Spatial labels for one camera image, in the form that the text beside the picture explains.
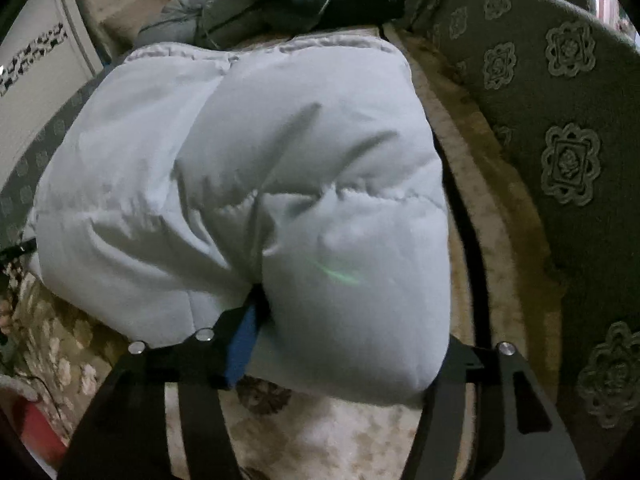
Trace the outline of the person's hand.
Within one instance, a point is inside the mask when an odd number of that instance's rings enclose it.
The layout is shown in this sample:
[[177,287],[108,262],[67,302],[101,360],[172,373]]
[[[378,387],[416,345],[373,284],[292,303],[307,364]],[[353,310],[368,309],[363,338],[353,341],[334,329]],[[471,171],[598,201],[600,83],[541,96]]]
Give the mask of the person's hand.
[[3,335],[9,335],[13,325],[13,307],[7,299],[0,301],[0,330]]

